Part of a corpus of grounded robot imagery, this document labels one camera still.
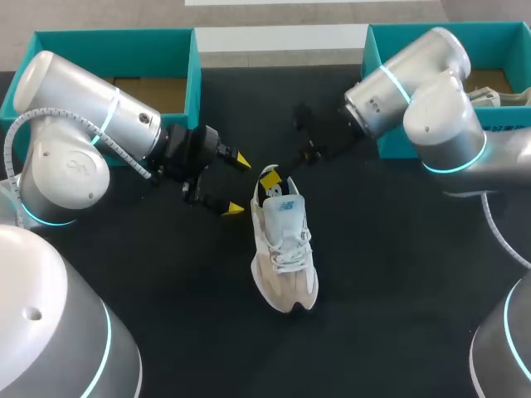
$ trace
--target cable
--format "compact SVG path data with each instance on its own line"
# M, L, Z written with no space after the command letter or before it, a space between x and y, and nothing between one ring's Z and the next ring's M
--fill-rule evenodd
M19 216L19 214L20 215L22 214L22 208L20 207L20 203L13 197L13 195L10 193L10 191L7 188L5 188L4 185L0 185L0 193L2 193L13 204L13 208L14 208L14 210L16 212L16 216L17 216L15 218L15 221L17 222L17 225L18 225L18 223L19 223L18 216Z
M494 223L494 219L492 218L492 214L490 213L489 201L487 200L487 192L483 192L481 194L481 204L483 205L483 212L485 213L485 218L487 219L487 223L489 224L490 230L494 234L494 237L496 238L496 240L502 245L502 247L505 250L507 250L507 252L511 255L511 257L513 257L516 261L518 261L525 268L531 269L531 263L529 263L521 255L519 255L516 252L516 250L513 249L509 243L507 243L507 240L504 239L504 237L501 235L501 232L499 232L499 229Z
M62 118L69 119L73 122L81 124L85 131L93 133L100 137L104 143L109 145L118 156L125 160L128 165L130 165L136 172L138 172L145 179L151 178L151 173L148 172L145 168L140 166L132 157L130 157L111 137L102 132L98 127L96 127L89 120L74 114L67 110L55 109L55 108L41 108L34 109L21 114L11 125L6 134L6 140L3 145L3 161L6 168L7 179L9 180L9 185L11 188L11 194L15 198L17 205L17 225L21 228L24 228L24 221L22 219L22 199L20 198L20 192L18 190L17 180L15 179L15 171L13 169L12 163L12 145L13 139L17 134L21 126L26 123L28 120L38 118L41 116L59 116Z

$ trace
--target teal bin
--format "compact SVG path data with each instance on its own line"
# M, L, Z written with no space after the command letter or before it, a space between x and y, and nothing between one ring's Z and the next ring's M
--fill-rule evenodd
M199 123L201 62L193 29L53 31L33 33L0 109L4 133L18 116L13 97L22 72L42 50L55 52L101 78L186 78L184 111L161 113L163 125L179 123L193 129ZM22 160L26 158L29 140L30 128L26 124L14 143ZM108 162L122 164L110 158Z
M433 27L452 32L472 70L503 70L514 93L531 86L531 32L524 22L372 24L363 51L362 78ZM476 108L483 129L510 133L531 126L531 107ZM416 158L402 126L378 140L381 158Z

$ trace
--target shoe tongue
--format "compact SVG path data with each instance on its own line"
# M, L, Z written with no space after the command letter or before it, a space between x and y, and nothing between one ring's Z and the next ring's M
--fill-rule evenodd
M284 243L296 245L304 223L304 198L301 195L270 197L265 199L263 209L265 234L269 242L276 245L284 238Z

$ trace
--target sneaker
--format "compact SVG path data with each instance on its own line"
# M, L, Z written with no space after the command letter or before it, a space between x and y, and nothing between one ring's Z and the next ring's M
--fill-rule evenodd
M474 106L498 107L498 106L530 106L531 87L520 94L498 93L489 87L484 87L468 94L470 102Z
M275 166L266 167L260 178ZM267 192L259 181L251 212L256 241L251 272L261 295L281 313L289 313L297 303L312 309L319 281L309 245L304 198L291 177Z

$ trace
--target white shoelace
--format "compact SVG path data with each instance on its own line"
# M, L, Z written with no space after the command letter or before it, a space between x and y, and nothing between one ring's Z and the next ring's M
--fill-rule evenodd
M301 237L296 236L295 240L299 244L298 247L289 250L282 250L284 240L280 239L279 243L272 245L267 238L265 238L271 253L271 261L274 265L274 270L277 274L285 274L287 272L297 272L305 269L308 266L308 255L312 252L309 241L312 235L309 233L307 227L303 228Z

